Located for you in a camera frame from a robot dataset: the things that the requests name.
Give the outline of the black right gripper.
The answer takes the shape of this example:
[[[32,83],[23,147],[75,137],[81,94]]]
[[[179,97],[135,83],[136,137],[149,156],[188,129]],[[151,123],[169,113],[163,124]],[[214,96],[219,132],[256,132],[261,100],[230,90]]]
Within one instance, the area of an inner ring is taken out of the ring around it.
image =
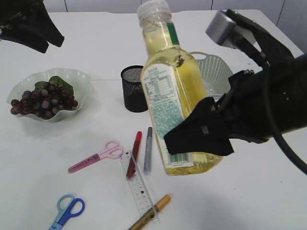
[[[228,81],[229,92],[216,104],[212,97],[202,99],[182,123],[164,135],[171,155],[205,152],[228,156],[234,153],[229,139],[257,144],[269,140],[272,132],[262,96],[263,71],[242,70]]]

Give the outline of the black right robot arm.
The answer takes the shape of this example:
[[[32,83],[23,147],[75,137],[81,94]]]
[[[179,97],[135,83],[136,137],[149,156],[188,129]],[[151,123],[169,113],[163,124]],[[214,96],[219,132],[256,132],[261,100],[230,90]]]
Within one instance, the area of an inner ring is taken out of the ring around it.
[[[232,139],[261,144],[273,136],[263,99],[263,72],[242,70],[228,79],[230,91],[219,100],[206,97],[164,136],[170,154],[233,153]],[[307,125],[307,57],[301,55],[270,68],[269,102],[281,133]]]

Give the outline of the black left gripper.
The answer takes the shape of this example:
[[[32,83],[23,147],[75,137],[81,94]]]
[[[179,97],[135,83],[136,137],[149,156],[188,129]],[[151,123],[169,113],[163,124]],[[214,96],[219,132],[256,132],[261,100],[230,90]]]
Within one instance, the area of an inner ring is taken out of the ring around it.
[[[10,30],[25,24],[30,31]],[[43,0],[1,0],[0,38],[46,53],[48,42],[61,47],[64,36],[52,22]]]

